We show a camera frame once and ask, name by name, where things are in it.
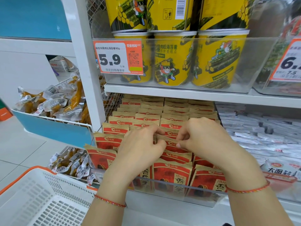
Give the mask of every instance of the forearm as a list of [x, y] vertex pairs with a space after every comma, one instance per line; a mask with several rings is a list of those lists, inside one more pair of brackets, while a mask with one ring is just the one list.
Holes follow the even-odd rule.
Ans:
[[[107, 171], [97, 195], [118, 204], [125, 204], [128, 185], [113, 171]], [[82, 226], [121, 226], [124, 208], [94, 198]]]
[[[263, 187], [266, 179], [257, 161], [248, 154], [242, 157], [247, 157], [241, 159], [243, 164], [238, 162], [225, 172], [227, 186], [239, 191]], [[228, 196], [236, 226], [293, 226], [270, 187], [248, 194], [228, 191]]]

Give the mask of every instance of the price tag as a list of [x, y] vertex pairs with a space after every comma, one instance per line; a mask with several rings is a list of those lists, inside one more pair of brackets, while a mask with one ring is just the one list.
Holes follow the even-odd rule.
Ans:
[[301, 38], [292, 40], [270, 81], [301, 82]]
[[93, 41], [101, 73], [143, 75], [141, 40]]

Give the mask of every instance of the shelf post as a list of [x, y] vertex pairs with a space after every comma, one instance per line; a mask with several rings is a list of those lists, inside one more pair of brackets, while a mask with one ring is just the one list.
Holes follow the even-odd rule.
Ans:
[[62, 0], [94, 131], [106, 120], [85, 0]]

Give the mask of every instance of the qr code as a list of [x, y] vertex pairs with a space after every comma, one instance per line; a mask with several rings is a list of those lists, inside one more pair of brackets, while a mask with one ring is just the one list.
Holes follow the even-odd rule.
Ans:
[[139, 65], [139, 54], [138, 53], [129, 53], [129, 62], [130, 62], [130, 65]]

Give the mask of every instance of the canister lid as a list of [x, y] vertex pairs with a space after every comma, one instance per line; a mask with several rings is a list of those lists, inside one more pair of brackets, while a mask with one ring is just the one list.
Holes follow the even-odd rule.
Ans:
[[114, 36], [125, 36], [125, 37], [130, 37], [130, 36], [150, 36], [152, 35], [151, 32], [120, 32], [120, 33], [115, 33]]
[[186, 31], [186, 32], [157, 32], [154, 33], [155, 36], [192, 36], [196, 35], [196, 31]]
[[198, 31], [198, 35], [248, 35], [248, 29], [214, 29]]

